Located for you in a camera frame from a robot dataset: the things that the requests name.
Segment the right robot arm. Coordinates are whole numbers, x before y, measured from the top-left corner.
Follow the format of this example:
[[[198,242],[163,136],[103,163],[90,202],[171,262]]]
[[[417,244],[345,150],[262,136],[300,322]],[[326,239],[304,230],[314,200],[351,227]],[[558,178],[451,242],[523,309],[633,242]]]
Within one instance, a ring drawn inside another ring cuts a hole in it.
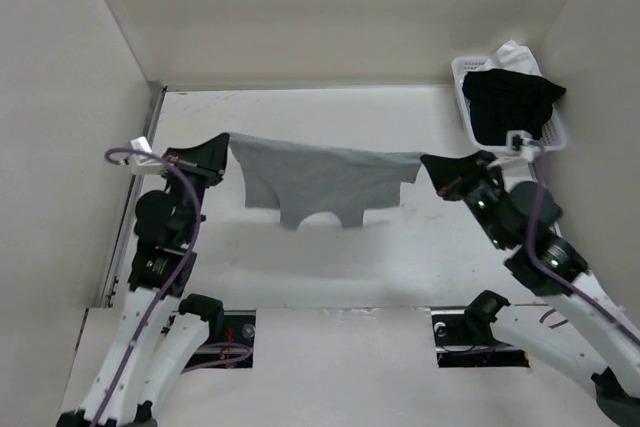
[[[466,335],[486,346],[507,344],[579,385],[618,426],[639,423],[639,330],[591,272],[587,261],[553,230],[562,210],[541,180],[507,189],[501,159],[486,151],[462,158],[421,157],[436,194],[462,202],[515,280],[561,314],[571,336],[528,321],[504,296],[481,292],[464,310]]]

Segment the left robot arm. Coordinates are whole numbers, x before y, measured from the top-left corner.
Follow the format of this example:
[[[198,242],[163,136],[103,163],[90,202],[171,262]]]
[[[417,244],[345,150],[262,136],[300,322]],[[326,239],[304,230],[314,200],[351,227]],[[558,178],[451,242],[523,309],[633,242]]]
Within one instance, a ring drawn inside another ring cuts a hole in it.
[[[185,292],[208,188],[222,182],[229,136],[153,153],[144,137],[107,150],[105,160],[166,184],[135,204],[136,252],[116,336],[81,404],[60,426],[154,426],[161,404],[201,345],[224,334],[221,301]]]

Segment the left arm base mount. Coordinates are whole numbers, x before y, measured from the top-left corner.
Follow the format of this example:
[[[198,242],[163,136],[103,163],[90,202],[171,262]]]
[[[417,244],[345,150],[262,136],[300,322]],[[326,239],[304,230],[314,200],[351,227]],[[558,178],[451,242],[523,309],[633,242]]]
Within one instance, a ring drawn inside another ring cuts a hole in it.
[[[221,327],[212,331],[194,358],[202,362],[226,360],[252,350],[256,338],[256,311],[235,310],[224,313]]]

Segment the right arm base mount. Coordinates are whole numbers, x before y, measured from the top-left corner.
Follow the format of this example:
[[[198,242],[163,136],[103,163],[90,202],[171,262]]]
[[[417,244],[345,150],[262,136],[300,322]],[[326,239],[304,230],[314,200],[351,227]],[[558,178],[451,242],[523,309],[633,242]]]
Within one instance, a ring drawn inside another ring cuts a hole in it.
[[[440,368],[529,368],[528,355],[486,333],[473,333],[462,309],[431,311],[436,362]]]

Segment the grey tank top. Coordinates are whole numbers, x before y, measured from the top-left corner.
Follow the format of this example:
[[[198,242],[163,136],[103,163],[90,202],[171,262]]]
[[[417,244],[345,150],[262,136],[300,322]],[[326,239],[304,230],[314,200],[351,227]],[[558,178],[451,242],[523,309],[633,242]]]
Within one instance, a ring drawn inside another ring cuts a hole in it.
[[[344,229],[359,228],[367,210],[396,208],[401,185],[413,184],[420,152],[372,152],[317,147],[232,133],[245,206],[277,210],[295,231],[310,216],[331,213]]]

